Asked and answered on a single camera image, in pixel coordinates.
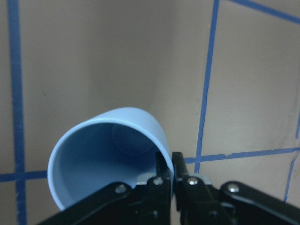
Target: floor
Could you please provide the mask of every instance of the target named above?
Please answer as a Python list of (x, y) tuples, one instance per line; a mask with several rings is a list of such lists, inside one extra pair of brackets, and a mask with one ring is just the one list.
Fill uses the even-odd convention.
[(0, 224), (58, 212), (54, 145), (124, 106), (216, 188), (300, 207), (300, 1), (0, 0), (0, 21)]

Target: screw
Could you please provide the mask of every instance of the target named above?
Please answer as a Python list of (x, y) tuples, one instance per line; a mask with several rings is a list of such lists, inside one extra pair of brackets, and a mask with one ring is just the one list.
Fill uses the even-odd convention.
[(155, 219), (158, 219), (158, 212), (155, 210), (155, 211), (153, 211), (153, 217), (155, 218)]
[(196, 177), (190, 177), (190, 178), (188, 178), (187, 182), (190, 185), (197, 185), (198, 184), (198, 179)]
[(236, 184), (229, 184), (228, 185), (228, 191), (230, 191), (231, 193), (236, 193), (239, 192), (239, 186), (237, 186)]
[(162, 185), (163, 184), (163, 179), (161, 179), (161, 177), (157, 177), (157, 178), (155, 178), (154, 180), (153, 180), (153, 183), (155, 184), (155, 185)]
[(116, 187), (115, 192), (117, 194), (121, 194), (124, 193), (126, 191), (126, 187), (124, 186), (124, 184), (120, 184)]
[(218, 212), (216, 210), (212, 210), (208, 212), (208, 215), (210, 215), (211, 218), (216, 219), (218, 216)]

